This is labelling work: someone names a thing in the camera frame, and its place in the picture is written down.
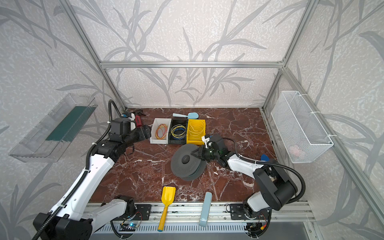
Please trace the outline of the grey perforated cable spool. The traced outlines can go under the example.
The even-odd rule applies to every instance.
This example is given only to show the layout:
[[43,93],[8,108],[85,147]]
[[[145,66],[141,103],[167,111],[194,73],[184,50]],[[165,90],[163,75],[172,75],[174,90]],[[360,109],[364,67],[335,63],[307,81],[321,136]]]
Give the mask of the grey perforated cable spool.
[[172,173],[184,181],[193,181],[203,174],[207,162],[191,155],[199,148],[197,145],[186,144],[181,146],[171,159]]

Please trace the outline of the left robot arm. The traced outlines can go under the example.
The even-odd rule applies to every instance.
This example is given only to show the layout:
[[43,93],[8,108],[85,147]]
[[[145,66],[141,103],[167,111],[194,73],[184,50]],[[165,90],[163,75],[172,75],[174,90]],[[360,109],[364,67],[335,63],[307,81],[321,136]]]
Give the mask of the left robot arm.
[[134,218],[137,214],[133,198],[126,196],[118,196],[91,213],[84,212],[101,180],[120,156],[125,154],[126,149],[151,137],[149,126],[136,125],[135,114],[113,119],[112,110],[117,108],[115,102],[109,100],[108,128],[88,150],[85,168],[47,214],[39,213],[35,217],[35,240],[88,240],[93,233],[114,219]]

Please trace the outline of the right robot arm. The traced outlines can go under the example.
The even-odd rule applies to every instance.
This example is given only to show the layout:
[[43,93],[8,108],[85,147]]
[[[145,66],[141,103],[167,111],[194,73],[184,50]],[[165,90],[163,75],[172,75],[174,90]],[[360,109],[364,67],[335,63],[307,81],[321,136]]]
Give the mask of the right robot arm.
[[224,168],[242,173],[255,180],[259,191],[243,201],[246,215],[252,218],[262,210],[279,211],[284,205],[299,201],[305,194],[306,183],[295,169],[281,165],[266,155],[254,160],[239,154],[237,144],[220,135],[202,137],[203,145],[191,151],[201,161],[215,161]]

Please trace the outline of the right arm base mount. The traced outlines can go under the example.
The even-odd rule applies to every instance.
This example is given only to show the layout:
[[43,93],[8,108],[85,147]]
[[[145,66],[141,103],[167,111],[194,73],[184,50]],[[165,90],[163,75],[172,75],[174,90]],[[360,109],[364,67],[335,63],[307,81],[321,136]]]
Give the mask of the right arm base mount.
[[250,208],[244,208],[243,204],[228,204],[226,210],[230,213],[231,220],[244,221],[264,221],[268,220],[271,215],[271,209],[262,209],[259,212],[254,212]]

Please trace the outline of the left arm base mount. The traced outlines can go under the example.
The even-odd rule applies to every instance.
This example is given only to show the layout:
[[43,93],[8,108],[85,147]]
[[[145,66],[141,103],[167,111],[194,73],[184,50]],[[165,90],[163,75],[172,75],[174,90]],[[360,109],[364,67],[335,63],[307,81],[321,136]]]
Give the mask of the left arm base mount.
[[151,214],[151,204],[136,204],[136,211],[131,211],[114,219],[114,221],[133,220],[133,221],[148,221]]

